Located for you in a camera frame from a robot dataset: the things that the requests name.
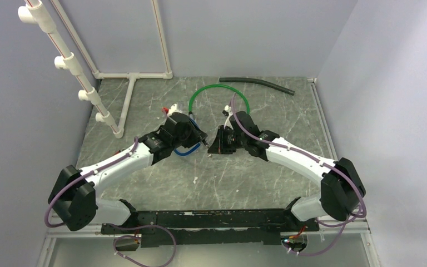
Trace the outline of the white PVC pipe frame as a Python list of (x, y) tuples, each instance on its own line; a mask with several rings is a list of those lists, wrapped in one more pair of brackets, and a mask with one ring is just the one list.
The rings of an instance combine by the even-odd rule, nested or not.
[(97, 110), (95, 119), (97, 122), (101, 122), (107, 125), (115, 138), (120, 139), (125, 130), (125, 124), (127, 120), (128, 109), (130, 107), (132, 93), (135, 88), (135, 83), (139, 79), (153, 78), (153, 79), (164, 79), (170, 80), (173, 78), (173, 72), (170, 64), (168, 55), (168, 49), (165, 40), (165, 33), (163, 30), (163, 24), (161, 19), (161, 12), (158, 1), (152, 1), (151, 6), (153, 8), (153, 14), (156, 20), (157, 33), (161, 43), (162, 58), (165, 64), (165, 72), (163, 73), (139, 73), (139, 72), (127, 72), (127, 73), (102, 73), (96, 67), (94, 61), (90, 57), (86, 50), (82, 40), (77, 34), (76, 29), (69, 20), (68, 15), (64, 11), (59, 1), (51, 1), (51, 5), (59, 15), (61, 21), (66, 27), (69, 35), (73, 39), (79, 52), (82, 54), (84, 61), (90, 68), (92, 75), (96, 79), (106, 78), (126, 78), (128, 79), (128, 87), (125, 95), (124, 103), (120, 119), (118, 122), (115, 121), (109, 110), (103, 105), (101, 97), (94, 86), (91, 85), (89, 79), (84, 74), (83, 68), (73, 52), (71, 52), (64, 39), (61, 37), (57, 30), (55, 21), (48, 12), (46, 6), (42, 1), (25, 1), (24, 6), (18, 8), (18, 17), (21, 22), (26, 24), (36, 24), (39, 26), (41, 31), (46, 34), (52, 44), (55, 46), (59, 53), (59, 56), (54, 58), (54, 66), (59, 70), (68, 70), (71, 75), (75, 77), (82, 89), (78, 92), (78, 98), (81, 101), (90, 102)]

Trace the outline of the aluminium extrusion frame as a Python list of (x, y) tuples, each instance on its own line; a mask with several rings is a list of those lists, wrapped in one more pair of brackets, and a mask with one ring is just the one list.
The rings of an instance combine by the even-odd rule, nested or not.
[(138, 211), (124, 199), (100, 199), (99, 194), (114, 181), (162, 161), (179, 147), (193, 151), (207, 144), (207, 135), (193, 114), (201, 92), (198, 89), (191, 96), (187, 112), (180, 111), (177, 105), (164, 108), (165, 123), (156, 131), (136, 137), (128, 148), (91, 166), (65, 167), (49, 196), (45, 225), (54, 227), (50, 221), (53, 212), (60, 219), (59, 225), (70, 231), (100, 224), (103, 235), (115, 237), (114, 254), (123, 259), (126, 255), (118, 247), (121, 240), (131, 240), (137, 246), (158, 245), (167, 237), (168, 243), (177, 249), (188, 243), (191, 233), (197, 234), (201, 243), (212, 240), (215, 231), (219, 232), (221, 243), (238, 234), (245, 235), (247, 242), (259, 242), (265, 234), (280, 242), (289, 253), (308, 256), (304, 233), (331, 228), (321, 220), (323, 216), (335, 220), (339, 233), (344, 232), (347, 224), (366, 217), (366, 191), (350, 160), (318, 156), (274, 132), (261, 131), (251, 118), (250, 105), (238, 111), (234, 102), (223, 109), (226, 120), (218, 127), (215, 140), (208, 144), (208, 152), (230, 155), (244, 149), (253, 157), (308, 178), (319, 187), (319, 193), (297, 197), (284, 209)]

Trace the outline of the blue cable lock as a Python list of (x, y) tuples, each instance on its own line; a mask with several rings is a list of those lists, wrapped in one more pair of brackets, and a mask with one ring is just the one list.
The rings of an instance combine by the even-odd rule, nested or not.
[[(195, 121), (195, 117), (194, 117), (193, 113), (192, 113), (192, 112), (190, 112), (190, 113), (188, 114), (188, 116), (189, 116), (189, 118), (190, 118), (191, 122), (192, 122), (195, 126), (198, 126), (198, 124), (197, 124), (197, 123), (196, 123), (196, 121)], [(187, 151), (184, 151), (184, 152), (179, 151), (178, 149), (174, 149), (174, 153), (175, 153), (176, 155), (178, 155), (178, 156), (188, 156), (188, 155), (192, 154), (193, 152), (195, 152), (197, 149), (199, 149), (199, 148), (200, 148), (200, 146), (201, 146), (201, 143), (199, 142), (199, 143), (197, 143), (196, 145), (194, 145), (194, 146), (190, 147)]]

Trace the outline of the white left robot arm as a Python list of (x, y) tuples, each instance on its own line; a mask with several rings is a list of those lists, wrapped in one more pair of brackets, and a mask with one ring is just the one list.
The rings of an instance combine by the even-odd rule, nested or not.
[(70, 231), (109, 223), (125, 234), (133, 232), (138, 224), (136, 209), (126, 200), (101, 199), (101, 194), (122, 178), (171, 156), (178, 147), (190, 148), (206, 139), (207, 133), (188, 115), (174, 112), (156, 131), (136, 137), (118, 154), (81, 169), (63, 168), (48, 198), (44, 223)]

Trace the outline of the black foam tube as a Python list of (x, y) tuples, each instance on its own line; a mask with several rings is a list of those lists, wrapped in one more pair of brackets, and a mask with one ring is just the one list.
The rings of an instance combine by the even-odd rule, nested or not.
[(257, 78), (247, 78), (247, 77), (220, 77), (219, 82), (221, 83), (251, 83), (256, 85), (262, 85), (268, 88), (272, 88), (274, 90), (283, 92), (285, 94), (294, 96), (295, 91), (284, 86), (277, 85), (275, 83), (257, 79)]

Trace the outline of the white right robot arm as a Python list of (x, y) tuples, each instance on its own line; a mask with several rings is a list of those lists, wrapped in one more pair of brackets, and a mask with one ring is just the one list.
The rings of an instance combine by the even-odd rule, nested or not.
[(297, 231), (306, 220), (330, 216), (345, 223), (367, 215), (364, 204), (366, 190), (354, 164), (342, 157), (335, 161), (303, 150), (269, 130), (259, 130), (245, 111), (233, 112), (226, 106), (226, 121), (217, 129), (210, 154), (229, 155), (238, 149), (264, 161), (287, 167), (309, 179), (319, 192), (294, 200), (284, 216), (285, 226)]

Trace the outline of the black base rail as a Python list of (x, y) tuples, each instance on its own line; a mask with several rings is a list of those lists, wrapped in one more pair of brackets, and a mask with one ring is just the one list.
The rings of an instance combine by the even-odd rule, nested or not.
[(263, 243), (279, 245), (283, 238), (317, 232), (314, 219), (299, 221), (284, 209), (140, 211), (118, 228), (104, 223), (103, 235), (138, 233), (143, 248), (160, 245)]

